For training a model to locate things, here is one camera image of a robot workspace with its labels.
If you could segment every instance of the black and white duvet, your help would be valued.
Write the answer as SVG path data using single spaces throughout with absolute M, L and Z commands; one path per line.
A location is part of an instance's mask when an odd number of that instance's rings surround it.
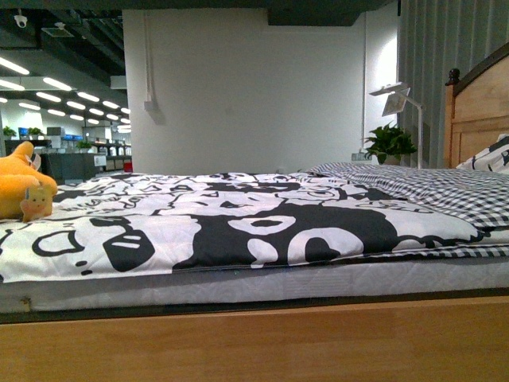
M 509 253 L 505 229 L 340 177 L 129 174 L 54 202 L 45 219 L 0 222 L 0 282 Z

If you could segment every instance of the green plant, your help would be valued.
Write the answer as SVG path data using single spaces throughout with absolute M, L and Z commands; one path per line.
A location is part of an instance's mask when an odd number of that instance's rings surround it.
M 373 144 L 366 150 L 370 155 L 376 155 L 380 164 L 386 161 L 388 155 L 393 155 L 401 160 L 402 155 L 417 151 L 412 143 L 412 137 L 401 127 L 391 126 L 388 123 L 385 126 L 377 127 L 371 133 L 375 136 L 365 138 L 365 140 Z
M 29 135 L 43 135 L 39 127 L 29 127 Z
M 5 126 L 3 128 L 3 134 L 6 136 L 6 137 L 15 137 L 17 135 L 16 131 L 14 131 L 13 129 L 11 129 L 10 127 L 8 126 Z
M 90 149 L 92 144 L 89 141 L 78 141 L 76 144 L 77 149 Z

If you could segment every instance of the wooden surface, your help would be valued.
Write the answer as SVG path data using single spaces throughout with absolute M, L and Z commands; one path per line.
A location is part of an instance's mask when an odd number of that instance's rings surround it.
M 509 297 L 0 325 L 2 381 L 508 381 Z
M 444 165 L 456 167 L 509 133 L 509 57 L 445 97 Z

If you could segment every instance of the small yellow charm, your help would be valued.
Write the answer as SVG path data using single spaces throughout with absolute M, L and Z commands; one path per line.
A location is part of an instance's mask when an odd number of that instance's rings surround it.
M 51 215 L 53 198 L 50 185 L 29 187 L 25 197 L 20 203 L 24 223 Z

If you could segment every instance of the potted plant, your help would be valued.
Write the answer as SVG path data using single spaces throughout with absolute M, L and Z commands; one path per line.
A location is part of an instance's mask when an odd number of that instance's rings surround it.
M 15 137 L 17 135 L 16 131 L 14 131 L 13 129 L 11 129 L 10 127 L 8 126 L 5 126 L 3 128 L 3 136 L 5 139 L 12 139 L 13 137 Z
M 92 144 L 89 141 L 78 141 L 76 144 L 76 149 L 80 149 L 81 153 L 88 152 L 92 147 Z
M 29 127 L 30 139 L 39 139 L 40 136 L 44 138 L 44 133 L 39 127 Z
M 373 143 L 366 150 L 370 155 L 376 155 L 381 165 L 389 162 L 399 164 L 402 155 L 412 154 L 417 151 L 412 143 L 412 137 L 401 127 L 396 125 L 391 126 L 388 123 L 370 132 L 375 136 L 365 138 L 366 142 Z

